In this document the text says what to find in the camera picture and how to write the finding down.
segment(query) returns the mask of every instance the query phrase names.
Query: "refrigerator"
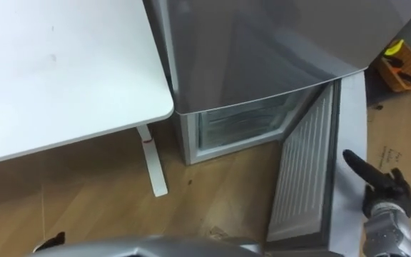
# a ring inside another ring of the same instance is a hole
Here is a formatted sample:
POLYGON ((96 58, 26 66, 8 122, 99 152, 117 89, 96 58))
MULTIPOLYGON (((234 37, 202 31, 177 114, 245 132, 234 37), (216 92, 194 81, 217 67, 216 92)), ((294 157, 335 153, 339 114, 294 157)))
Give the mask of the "refrigerator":
POLYGON ((282 148, 265 248, 358 256, 366 157, 363 70, 411 18, 405 0, 146 2, 185 163, 282 148))

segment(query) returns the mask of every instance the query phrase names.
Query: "wooden floor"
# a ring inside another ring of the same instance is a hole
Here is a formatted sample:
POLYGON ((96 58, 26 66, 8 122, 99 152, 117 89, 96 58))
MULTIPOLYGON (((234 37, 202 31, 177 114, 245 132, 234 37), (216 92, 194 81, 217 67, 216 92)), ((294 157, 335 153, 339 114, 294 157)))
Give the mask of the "wooden floor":
MULTIPOLYGON (((369 110, 369 161, 399 166, 411 183, 411 95, 369 110)), ((45 238, 69 243, 122 235, 264 241, 280 149, 267 143, 184 166, 172 126, 154 126, 169 194, 153 197, 130 129, 0 163, 0 256, 24 256, 45 238)))

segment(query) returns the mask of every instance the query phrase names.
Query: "robotic hand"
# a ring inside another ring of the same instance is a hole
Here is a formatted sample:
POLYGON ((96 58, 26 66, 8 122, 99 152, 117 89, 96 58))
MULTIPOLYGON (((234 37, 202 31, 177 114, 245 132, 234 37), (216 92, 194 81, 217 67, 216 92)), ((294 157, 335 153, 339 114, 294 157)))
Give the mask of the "robotic hand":
POLYGON ((367 182, 362 212, 366 241, 363 253, 411 257, 411 188, 398 168, 383 174, 350 150, 343 152, 350 168, 367 182))

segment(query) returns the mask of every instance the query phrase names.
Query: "orange crate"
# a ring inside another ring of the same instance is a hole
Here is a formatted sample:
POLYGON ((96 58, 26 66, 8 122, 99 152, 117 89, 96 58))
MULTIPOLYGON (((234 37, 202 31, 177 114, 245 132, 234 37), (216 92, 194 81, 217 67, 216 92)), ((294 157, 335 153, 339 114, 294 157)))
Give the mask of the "orange crate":
MULTIPOLYGON (((401 49, 392 56, 401 59, 404 62, 401 71, 411 75, 411 48, 405 42, 402 43, 401 49)), ((385 60, 385 58, 382 57, 379 61, 377 61, 376 66, 378 72, 383 77, 386 84, 394 92, 411 90, 411 82, 402 80, 392 70, 391 65, 385 60)))

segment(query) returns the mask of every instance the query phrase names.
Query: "white desk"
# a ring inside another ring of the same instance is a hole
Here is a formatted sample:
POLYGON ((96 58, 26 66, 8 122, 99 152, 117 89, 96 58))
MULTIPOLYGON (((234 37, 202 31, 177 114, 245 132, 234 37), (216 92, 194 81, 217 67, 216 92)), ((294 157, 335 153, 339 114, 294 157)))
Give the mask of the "white desk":
POLYGON ((163 195, 146 124, 172 111, 141 0, 0 0, 0 161, 138 127, 163 195))

